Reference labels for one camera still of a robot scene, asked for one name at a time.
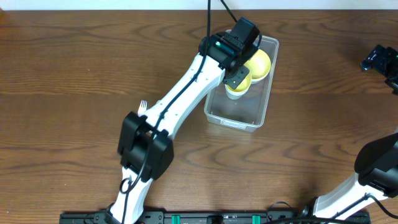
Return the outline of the yellow plastic cup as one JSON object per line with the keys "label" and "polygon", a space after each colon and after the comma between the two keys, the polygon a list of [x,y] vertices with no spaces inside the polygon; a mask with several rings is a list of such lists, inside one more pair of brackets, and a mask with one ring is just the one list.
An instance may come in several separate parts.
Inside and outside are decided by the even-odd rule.
{"label": "yellow plastic cup", "polygon": [[246,91],[251,86],[251,82],[252,76],[247,74],[244,80],[236,87],[236,89],[231,88],[229,85],[226,85],[226,88],[233,92],[242,92]]}

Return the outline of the white plastic cup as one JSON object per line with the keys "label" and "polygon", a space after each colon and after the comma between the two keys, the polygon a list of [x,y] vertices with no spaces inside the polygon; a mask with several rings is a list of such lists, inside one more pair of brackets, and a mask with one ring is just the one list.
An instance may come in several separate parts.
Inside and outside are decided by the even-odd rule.
{"label": "white plastic cup", "polygon": [[225,92],[226,96],[231,99],[231,100],[238,100],[240,97],[242,97],[248,90],[250,86],[247,86],[244,90],[242,91],[237,91],[232,89],[229,85],[225,84]]}

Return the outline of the yellow plastic bowl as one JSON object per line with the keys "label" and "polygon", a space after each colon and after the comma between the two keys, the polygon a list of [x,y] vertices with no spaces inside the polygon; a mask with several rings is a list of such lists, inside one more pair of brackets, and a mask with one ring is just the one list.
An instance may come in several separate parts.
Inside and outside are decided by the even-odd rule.
{"label": "yellow plastic bowl", "polygon": [[271,59],[263,50],[259,49],[244,66],[249,69],[252,80],[261,80],[271,69]]}

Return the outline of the clear plastic storage container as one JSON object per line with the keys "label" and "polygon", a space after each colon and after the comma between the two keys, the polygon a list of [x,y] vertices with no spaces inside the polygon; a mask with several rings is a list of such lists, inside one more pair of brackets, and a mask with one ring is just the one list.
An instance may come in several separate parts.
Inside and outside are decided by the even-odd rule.
{"label": "clear plastic storage container", "polygon": [[264,124],[270,98],[279,41],[263,36],[259,48],[271,59],[271,69],[265,79],[251,84],[238,100],[226,96],[224,83],[219,84],[206,96],[204,112],[211,123],[253,132]]}

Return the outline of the white plastic fork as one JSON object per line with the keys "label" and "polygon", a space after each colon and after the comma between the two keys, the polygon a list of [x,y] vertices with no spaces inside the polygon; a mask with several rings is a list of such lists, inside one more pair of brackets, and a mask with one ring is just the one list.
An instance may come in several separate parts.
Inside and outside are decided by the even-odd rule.
{"label": "white plastic fork", "polygon": [[142,100],[137,110],[137,115],[142,116],[147,110],[148,101]]}

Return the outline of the white plastic bowl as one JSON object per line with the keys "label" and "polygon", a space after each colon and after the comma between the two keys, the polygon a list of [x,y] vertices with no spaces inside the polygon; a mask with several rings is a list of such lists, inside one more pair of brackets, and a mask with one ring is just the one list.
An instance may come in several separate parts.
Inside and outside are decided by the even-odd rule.
{"label": "white plastic bowl", "polygon": [[256,84],[256,83],[260,82],[261,80],[265,79],[266,76],[267,75],[264,75],[264,76],[262,76],[260,78],[252,78],[251,84],[253,85],[253,84]]}

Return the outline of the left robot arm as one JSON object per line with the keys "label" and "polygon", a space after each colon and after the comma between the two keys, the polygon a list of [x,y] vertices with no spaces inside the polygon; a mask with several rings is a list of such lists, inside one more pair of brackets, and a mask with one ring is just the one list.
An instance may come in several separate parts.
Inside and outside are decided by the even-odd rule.
{"label": "left robot arm", "polygon": [[231,88],[248,75],[245,63],[258,51],[259,29],[240,18],[229,32],[207,35],[184,76],[153,107],[123,120],[118,143],[122,181],[108,223],[135,223],[144,211],[151,183],[174,158],[173,139],[187,116],[220,83]]}

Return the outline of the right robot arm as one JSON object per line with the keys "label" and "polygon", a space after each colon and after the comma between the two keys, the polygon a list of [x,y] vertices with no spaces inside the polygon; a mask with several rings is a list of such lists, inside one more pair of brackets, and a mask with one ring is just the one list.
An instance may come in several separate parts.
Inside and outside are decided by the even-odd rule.
{"label": "right robot arm", "polygon": [[[374,69],[397,94],[397,50],[377,45],[361,63]],[[354,163],[354,173],[337,188],[315,199],[308,214],[346,220],[369,204],[397,196],[397,133],[367,143]]]}

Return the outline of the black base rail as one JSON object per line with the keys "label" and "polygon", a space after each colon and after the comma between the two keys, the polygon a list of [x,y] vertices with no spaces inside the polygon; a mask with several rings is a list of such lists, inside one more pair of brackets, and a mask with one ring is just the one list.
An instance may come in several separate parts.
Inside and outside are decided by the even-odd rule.
{"label": "black base rail", "polygon": [[[136,224],[258,224],[293,218],[291,210],[273,210],[265,213],[170,213],[146,211]],[[109,224],[113,223],[106,211],[90,213],[63,213],[61,224]]]}

